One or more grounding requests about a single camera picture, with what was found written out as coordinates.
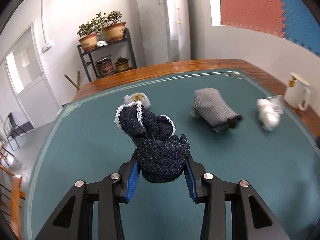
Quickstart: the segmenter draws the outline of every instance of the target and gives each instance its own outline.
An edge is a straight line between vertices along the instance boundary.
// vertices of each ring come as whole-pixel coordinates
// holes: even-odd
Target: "floor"
[[[48,133],[51,131],[54,123],[46,124],[42,127],[29,131],[27,134],[22,135],[21,137],[17,137],[17,141],[21,149],[19,149],[14,140],[11,141],[11,145],[6,146],[6,149],[10,151],[14,157],[8,154],[6,163],[3,159],[1,160],[1,164],[10,170],[15,175],[22,176],[22,184],[21,191],[27,192],[28,185],[30,181],[30,176],[32,173],[32,169],[34,163],[37,159],[38,152],[47,138]],[[11,188],[11,176],[0,170],[0,183],[4,185],[6,188]],[[20,226],[23,228],[23,208],[24,208],[24,200],[20,200],[21,212],[20,212]]]

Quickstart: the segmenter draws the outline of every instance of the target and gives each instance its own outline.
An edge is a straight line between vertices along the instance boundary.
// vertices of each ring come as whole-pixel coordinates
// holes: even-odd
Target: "wooden stick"
[[[80,90],[80,88],[71,80],[71,78],[69,78],[67,75],[64,76],[71,82],[71,84],[73,84],[76,87],[78,91]]]
[[[78,71],[77,75],[77,86],[80,87],[80,71]]]

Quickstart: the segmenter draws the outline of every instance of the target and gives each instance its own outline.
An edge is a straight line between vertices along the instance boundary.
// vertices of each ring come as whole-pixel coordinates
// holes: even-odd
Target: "gray sock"
[[[233,111],[223,100],[219,90],[204,88],[195,91],[192,103],[193,117],[203,117],[214,130],[234,128],[242,116]]]

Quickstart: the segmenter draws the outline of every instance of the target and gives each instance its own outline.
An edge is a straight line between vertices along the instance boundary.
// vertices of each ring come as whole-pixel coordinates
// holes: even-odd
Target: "potted plant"
[[[124,38],[125,22],[121,22],[122,13],[113,11],[107,16],[107,26],[104,27],[108,42],[119,41]]]
[[[117,72],[122,72],[122,71],[129,69],[128,61],[129,61],[128,58],[119,57],[117,59],[117,62],[115,63],[115,66],[117,68]]]
[[[98,42],[97,40],[97,26],[91,22],[87,22],[79,26],[79,30],[77,31],[80,39],[79,42],[84,51],[89,51],[96,47]]]
[[[97,39],[98,41],[105,41],[105,34],[103,27],[108,24],[108,17],[106,16],[106,13],[101,15],[102,12],[99,12],[96,14],[96,17],[91,20],[91,23],[95,26],[97,31]]]

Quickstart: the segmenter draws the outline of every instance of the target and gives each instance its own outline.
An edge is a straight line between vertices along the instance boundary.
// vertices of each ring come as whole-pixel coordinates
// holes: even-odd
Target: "flower pot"
[[[125,22],[119,22],[103,28],[108,42],[120,41],[125,35]]]
[[[92,33],[88,36],[85,36],[81,39],[79,39],[81,48],[84,50],[84,52],[87,52],[89,50],[92,50],[96,47],[96,44],[98,42],[97,34]]]
[[[123,63],[115,63],[115,66],[117,68],[117,72],[122,72],[122,71],[129,69],[128,61],[129,60],[127,60],[126,62],[123,62]]]
[[[96,70],[100,77],[110,76],[114,73],[110,56],[103,57],[96,62]]]

